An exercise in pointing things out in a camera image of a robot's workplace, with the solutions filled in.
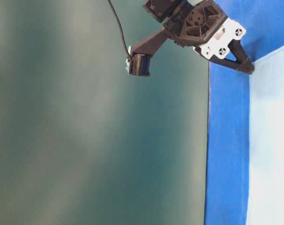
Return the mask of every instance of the black 3d-printed part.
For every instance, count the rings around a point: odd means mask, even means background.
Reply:
[[[163,22],[182,0],[148,0],[143,7],[158,22]]]

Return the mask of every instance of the wire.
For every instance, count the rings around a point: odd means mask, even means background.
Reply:
[[[117,13],[115,12],[115,8],[114,8],[112,2],[111,2],[110,0],[107,0],[107,1],[108,1],[109,5],[110,5],[112,11],[113,11],[113,14],[114,14],[114,16],[115,16],[115,19],[116,19],[117,22],[118,22],[118,26],[119,26],[120,34],[121,34],[121,39],[122,39],[123,46],[124,46],[124,49],[125,49],[125,51],[126,51],[126,54],[127,54],[128,58],[131,58],[131,55],[129,54],[128,49],[127,49],[127,46],[126,46],[126,43],[125,43],[125,38],[124,38],[124,34],[123,34],[123,29],[122,29],[120,20],[119,20],[119,18],[118,18],[118,15],[117,15]]]

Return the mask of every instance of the light blue surface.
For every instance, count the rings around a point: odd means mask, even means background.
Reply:
[[[284,46],[255,66],[250,78],[247,224],[284,224]]]
[[[216,2],[247,29],[252,61],[284,45],[284,0]],[[211,64],[205,224],[245,224],[248,181],[249,76]]]

